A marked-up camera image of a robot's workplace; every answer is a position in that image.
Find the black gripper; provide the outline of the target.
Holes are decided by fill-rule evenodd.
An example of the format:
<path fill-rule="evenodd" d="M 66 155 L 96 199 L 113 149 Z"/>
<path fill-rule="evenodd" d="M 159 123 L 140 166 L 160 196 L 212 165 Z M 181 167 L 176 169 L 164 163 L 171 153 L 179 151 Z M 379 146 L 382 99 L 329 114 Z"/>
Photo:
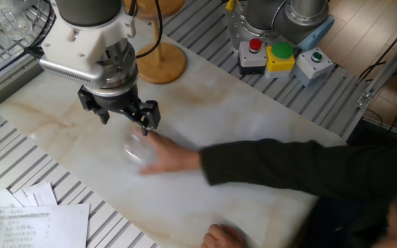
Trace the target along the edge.
<path fill-rule="evenodd" d="M 159 126 L 161 113 L 158 103 L 154 100 L 140 101 L 136 85 L 118 96 L 98 96 L 88 92 L 83 86 L 77 94 L 83 109 L 93 111 L 104 125 L 110 118 L 109 110 L 119 112 L 139 125 L 144 136 Z"/>

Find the person right hand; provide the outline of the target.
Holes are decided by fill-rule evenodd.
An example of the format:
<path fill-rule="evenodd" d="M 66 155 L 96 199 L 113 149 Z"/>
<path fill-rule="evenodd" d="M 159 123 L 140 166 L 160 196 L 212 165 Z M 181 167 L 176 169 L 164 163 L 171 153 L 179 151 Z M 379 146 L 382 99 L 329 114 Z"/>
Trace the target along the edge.
<path fill-rule="evenodd" d="M 145 140 L 157 155 L 155 163 L 146 165 L 141 174 L 164 174 L 201 169 L 201 157 L 198 151 L 181 147 L 168 137 L 149 132 Z"/>

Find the person left hand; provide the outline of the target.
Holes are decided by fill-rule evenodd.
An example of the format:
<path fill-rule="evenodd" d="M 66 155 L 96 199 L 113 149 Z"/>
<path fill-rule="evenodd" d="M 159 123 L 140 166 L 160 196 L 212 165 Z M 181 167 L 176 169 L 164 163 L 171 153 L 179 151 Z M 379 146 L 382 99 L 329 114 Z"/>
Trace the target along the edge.
<path fill-rule="evenodd" d="M 248 248 L 246 239 L 227 225 L 210 225 L 203 238 L 201 248 Z"/>

